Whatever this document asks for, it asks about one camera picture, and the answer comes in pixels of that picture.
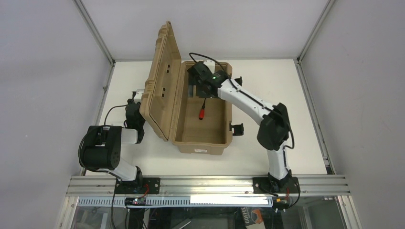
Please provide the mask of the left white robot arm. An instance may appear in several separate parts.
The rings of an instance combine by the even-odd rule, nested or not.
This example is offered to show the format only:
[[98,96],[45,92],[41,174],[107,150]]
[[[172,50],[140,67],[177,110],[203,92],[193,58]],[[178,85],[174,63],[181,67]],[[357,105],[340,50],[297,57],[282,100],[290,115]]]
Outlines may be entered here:
[[[111,111],[121,107],[125,108],[123,125],[108,125]],[[123,145],[140,144],[144,138],[146,121],[140,107],[140,101],[129,99],[125,105],[111,107],[102,125],[89,126],[78,147],[80,166],[95,173],[109,173],[118,181],[143,185],[141,169],[121,158]]]

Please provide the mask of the red handled screwdriver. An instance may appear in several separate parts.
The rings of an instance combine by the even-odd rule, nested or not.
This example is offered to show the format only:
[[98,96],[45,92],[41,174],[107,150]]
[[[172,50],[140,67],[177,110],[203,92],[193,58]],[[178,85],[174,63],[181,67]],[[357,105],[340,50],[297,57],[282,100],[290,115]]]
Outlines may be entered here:
[[200,112],[199,112],[199,120],[203,120],[204,119],[204,115],[205,115],[205,103],[206,103],[206,98],[203,101],[203,104],[201,106]]

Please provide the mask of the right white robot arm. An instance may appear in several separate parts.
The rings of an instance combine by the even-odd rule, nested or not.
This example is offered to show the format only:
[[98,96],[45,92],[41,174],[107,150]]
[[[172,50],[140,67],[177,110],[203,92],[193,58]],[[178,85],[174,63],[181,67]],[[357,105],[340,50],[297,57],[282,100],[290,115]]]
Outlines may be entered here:
[[240,79],[231,78],[224,68],[212,72],[204,62],[187,70],[192,82],[206,97],[225,100],[251,117],[259,126],[257,141],[266,149],[269,160],[268,190],[280,191],[292,179],[287,162],[288,140],[293,139],[287,107],[273,105],[245,90]]

